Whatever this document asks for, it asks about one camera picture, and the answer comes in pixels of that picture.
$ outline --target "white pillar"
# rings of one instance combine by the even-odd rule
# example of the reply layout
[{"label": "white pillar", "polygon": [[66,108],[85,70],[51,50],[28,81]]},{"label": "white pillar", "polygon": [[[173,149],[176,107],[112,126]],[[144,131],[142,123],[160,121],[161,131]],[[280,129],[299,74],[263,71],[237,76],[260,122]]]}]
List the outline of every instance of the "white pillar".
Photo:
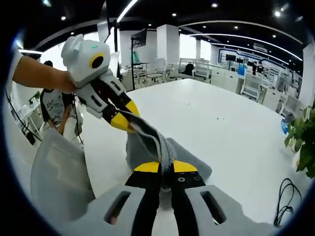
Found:
[{"label": "white pillar", "polygon": [[303,63],[303,78],[299,100],[304,107],[307,107],[313,104],[315,91],[315,56],[313,44],[303,49]]},{"label": "white pillar", "polygon": [[196,59],[200,59],[201,54],[201,40],[196,41]]},{"label": "white pillar", "polygon": [[179,63],[179,31],[177,26],[163,25],[157,28],[157,57],[166,63]]}]

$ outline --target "gray fabric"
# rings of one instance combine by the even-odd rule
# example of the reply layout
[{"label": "gray fabric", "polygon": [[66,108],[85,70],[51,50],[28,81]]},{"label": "gray fabric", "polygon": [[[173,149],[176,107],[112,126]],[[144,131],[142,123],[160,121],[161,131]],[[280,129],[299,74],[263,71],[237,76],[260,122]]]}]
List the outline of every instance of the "gray fabric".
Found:
[{"label": "gray fabric", "polygon": [[[142,118],[134,114],[130,115],[130,125],[136,132],[128,133],[126,161],[132,170],[143,163],[159,161],[163,177],[171,171],[171,165],[177,159],[196,167],[204,181],[209,178],[212,169],[207,164],[200,161],[173,139],[165,138]],[[162,186],[167,188],[166,183],[162,183]]]}]

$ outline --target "black cable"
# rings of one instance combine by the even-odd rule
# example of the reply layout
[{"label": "black cable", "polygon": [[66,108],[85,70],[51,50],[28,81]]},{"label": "black cable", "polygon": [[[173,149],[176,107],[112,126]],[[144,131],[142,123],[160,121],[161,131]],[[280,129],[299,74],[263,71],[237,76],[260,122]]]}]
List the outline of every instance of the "black cable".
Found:
[{"label": "black cable", "polygon": [[[76,109],[76,107],[75,107],[75,96],[73,96],[73,107],[74,107],[75,117],[77,118],[77,123],[76,123],[77,131],[79,132],[79,120],[78,120],[77,109]],[[81,137],[80,137],[80,134],[79,134],[79,139],[80,139],[82,145],[84,145],[84,143],[83,143],[83,141],[82,141],[82,139],[81,139]]]},{"label": "black cable", "polygon": [[31,132],[31,131],[29,130],[29,128],[21,121],[21,119],[20,119],[18,113],[16,112],[16,110],[14,109],[14,107],[13,107],[13,105],[12,105],[12,103],[11,103],[11,101],[10,101],[10,98],[9,98],[9,96],[8,96],[8,94],[7,94],[6,91],[5,91],[5,94],[6,94],[6,99],[8,99],[8,102],[9,102],[9,104],[10,104],[10,106],[11,106],[11,108],[12,108],[14,114],[15,114],[16,117],[19,119],[19,121],[20,121],[21,124],[24,126],[24,128],[26,128],[31,134],[33,134],[38,140],[40,140],[40,141],[42,142],[42,140],[41,140],[37,135],[35,135],[33,132]]},{"label": "black cable", "polygon": [[[283,189],[282,189],[282,185],[284,184],[284,182],[288,180],[290,183],[288,183]],[[291,196],[291,199],[290,201],[285,205],[283,206],[281,209],[280,208],[280,201],[281,201],[281,198],[282,198],[282,194],[284,192],[284,190],[289,187],[289,186],[292,186],[292,196]],[[276,217],[275,217],[275,220],[274,220],[274,226],[276,227],[280,227],[281,225],[281,221],[282,221],[282,217],[284,215],[284,213],[286,213],[287,211],[289,211],[291,214],[294,213],[294,209],[292,206],[290,206],[290,203],[294,197],[294,190],[296,190],[298,192],[298,194],[300,195],[300,201],[302,201],[302,195],[300,193],[300,191],[298,190],[298,188],[293,184],[293,182],[289,179],[289,178],[285,178],[281,185],[280,185],[280,189],[279,189],[279,198],[278,198],[278,203],[277,203],[277,213],[276,213]]]}]

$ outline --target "office room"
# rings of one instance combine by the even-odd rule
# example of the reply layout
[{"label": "office room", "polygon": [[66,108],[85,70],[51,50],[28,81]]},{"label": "office room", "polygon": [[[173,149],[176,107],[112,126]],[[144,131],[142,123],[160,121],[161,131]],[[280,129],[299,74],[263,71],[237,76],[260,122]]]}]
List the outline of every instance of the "office room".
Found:
[{"label": "office room", "polygon": [[25,230],[300,229],[315,177],[311,15],[295,0],[253,4],[20,5],[36,14],[12,26],[1,117]]}]

